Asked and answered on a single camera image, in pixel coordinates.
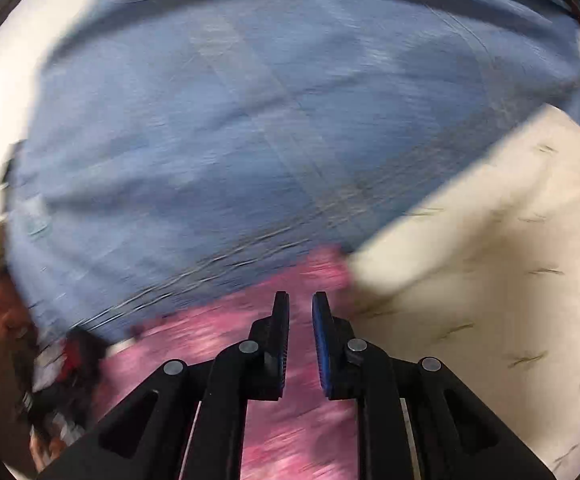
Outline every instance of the denim fabric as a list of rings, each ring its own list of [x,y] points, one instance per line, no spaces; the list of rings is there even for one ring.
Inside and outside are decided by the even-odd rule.
[[[17,286],[42,328],[114,341],[354,250],[573,101],[576,30],[559,0],[99,0],[14,169]]]

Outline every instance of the clothing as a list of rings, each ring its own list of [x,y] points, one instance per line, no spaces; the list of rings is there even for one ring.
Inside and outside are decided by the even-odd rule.
[[[577,98],[559,0],[99,0],[14,168],[32,316],[110,341],[354,250],[543,102]]]

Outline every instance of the light blue fabric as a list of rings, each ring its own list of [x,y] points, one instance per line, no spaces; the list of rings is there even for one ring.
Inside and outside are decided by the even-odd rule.
[[[42,328],[119,340],[354,250],[576,98],[576,29],[559,0],[99,0],[16,161],[17,286]]]

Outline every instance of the pink fabric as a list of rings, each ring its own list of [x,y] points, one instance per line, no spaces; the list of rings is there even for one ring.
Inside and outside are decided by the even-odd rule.
[[[132,347],[105,359],[96,413],[106,413],[168,359],[195,364],[245,339],[252,321],[270,313],[275,292],[285,290],[290,295],[286,387],[279,402],[248,404],[241,478],[355,479],[355,405],[323,396],[311,314],[317,290],[328,293],[335,312],[345,310],[347,285],[342,257],[323,249],[266,282],[178,312],[147,328]]]

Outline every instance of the silver rivet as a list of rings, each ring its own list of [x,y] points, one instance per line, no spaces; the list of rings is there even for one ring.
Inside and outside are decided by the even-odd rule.
[[[181,361],[168,361],[163,365],[163,371],[168,375],[178,375],[183,370],[183,363]]]
[[[239,345],[239,350],[244,354],[254,354],[257,350],[259,350],[259,345],[256,341],[246,340],[242,341]]]
[[[363,339],[351,339],[348,341],[348,348],[350,348],[353,352],[363,352],[366,348],[368,348],[368,343],[366,343]]]
[[[423,361],[421,362],[421,366],[423,366],[424,370],[427,370],[429,372],[438,372],[439,370],[441,370],[441,362],[439,361],[439,359],[435,359],[433,357],[426,357],[425,359],[423,359]]]

